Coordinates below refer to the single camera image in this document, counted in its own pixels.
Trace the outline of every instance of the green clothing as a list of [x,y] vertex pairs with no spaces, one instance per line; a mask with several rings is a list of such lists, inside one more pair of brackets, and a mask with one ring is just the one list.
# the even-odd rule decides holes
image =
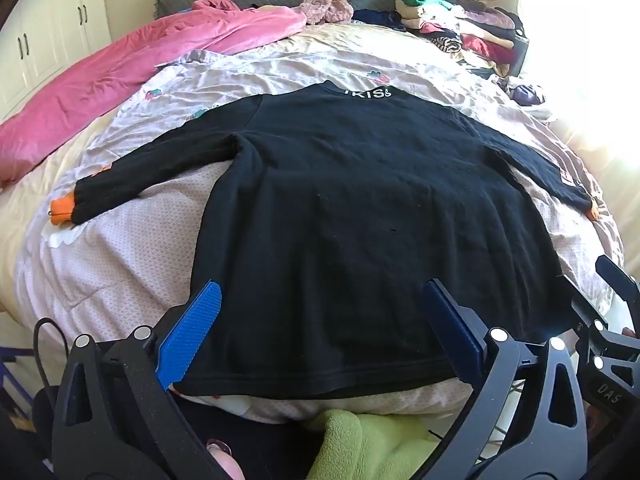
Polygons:
[[438,445],[415,415],[327,410],[306,426],[324,431],[312,480],[408,480]]
[[453,4],[450,4],[449,2],[445,2],[444,0],[403,0],[403,1],[405,4],[411,7],[438,4],[443,6],[447,10],[451,10],[453,8]]

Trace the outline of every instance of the navy clothing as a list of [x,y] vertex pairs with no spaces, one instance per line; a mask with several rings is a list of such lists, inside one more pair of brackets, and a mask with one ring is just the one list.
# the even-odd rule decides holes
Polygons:
[[431,278],[516,339],[571,326],[558,258],[510,165],[582,211],[590,197],[534,149],[393,87],[325,82],[214,108],[78,181],[72,220],[230,159],[191,275],[192,294],[220,284],[222,309],[182,393],[347,397],[450,378],[423,315]]
[[392,10],[369,10],[361,9],[353,12],[353,19],[359,22],[369,23],[369,25],[381,25],[382,27],[392,28],[393,30],[406,31],[406,27],[402,24],[402,16]]
[[464,20],[469,23],[473,23],[476,27],[483,28],[489,34],[493,34],[498,38],[503,38],[504,40],[510,40],[510,41],[515,41],[516,39],[516,31],[514,28],[496,27],[495,25],[488,25],[487,23],[476,22],[475,20],[470,20],[469,18],[464,18]]

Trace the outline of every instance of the black device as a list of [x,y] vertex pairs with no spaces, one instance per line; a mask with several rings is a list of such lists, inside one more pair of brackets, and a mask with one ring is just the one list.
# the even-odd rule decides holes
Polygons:
[[[606,256],[600,257],[596,270],[627,300],[639,326],[638,284]],[[411,480],[579,480],[593,452],[582,399],[610,415],[609,434],[640,405],[634,381],[640,341],[609,332],[578,288],[561,279],[573,290],[577,375],[561,339],[545,344],[515,341],[501,328],[489,330],[473,310],[457,305],[438,280],[424,285],[426,320],[456,375],[472,385],[473,393]],[[228,479],[159,380],[161,343],[147,326],[106,346],[89,335],[76,338],[54,416],[55,478]],[[513,381],[519,379],[525,382],[513,421],[499,452],[484,460],[481,452]],[[137,423],[128,424],[131,420]]]

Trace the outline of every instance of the bedsheet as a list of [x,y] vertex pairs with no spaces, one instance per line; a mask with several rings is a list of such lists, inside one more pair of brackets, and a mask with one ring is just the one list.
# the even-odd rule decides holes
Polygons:
[[0,192],[0,312],[7,310],[20,321],[14,271],[27,227],[59,177],[78,162],[92,139],[105,129],[115,114],[116,109],[92,121],[31,173]]
[[[32,326],[39,317],[50,316],[69,338],[88,332],[106,340],[126,336],[143,323],[154,325],[169,307],[184,303],[202,211],[229,162],[152,186],[139,199],[82,226],[53,228],[48,201],[66,194],[79,178],[213,106],[327,79],[357,91],[391,84],[456,107],[534,147],[575,182],[582,182],[598,203],[596,223],[518,174],[545,220],[562,269],[606,312],[611,292],[595,275],[594,261],[606,253],[621,262],[622,245],[600,189],[581,161],[497,86],[467,73],[431,43],[370,25],[321,25],[236,56],[191,52],[165,67],[121,106],[78,166],[62,176],[40,205],[28,229],[16,267],[25,322]],[[468,394],[468,386],[445,381],[373,396],[367,399],[367,411],[380,413],[377,406],[385,413],[441,413],[459,407]],[[274,402],[285,401],[264,404],[263,399],[244,397],[201,401],[230,403],[230,411],[270,422],[277,422],[278,416],[307,418],[321,409],[318,403],[309,404],[315,401],[280,405]],[[361,405],[342,402],[339,407],[360,411]]]
[[617,149],[608,136],[594,138],[575,128],[569,121],[550,124],[553,132],[577,153],[598,179],[607,206],[615,215],[625,245],[625,270],[640,278],[640,160],[632,143]]

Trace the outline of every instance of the white wardrobe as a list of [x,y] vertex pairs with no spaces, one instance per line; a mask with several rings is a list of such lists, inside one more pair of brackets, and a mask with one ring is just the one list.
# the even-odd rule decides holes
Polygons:
[[104,0],[20,0],[0,30],[0,122],[109,43]]

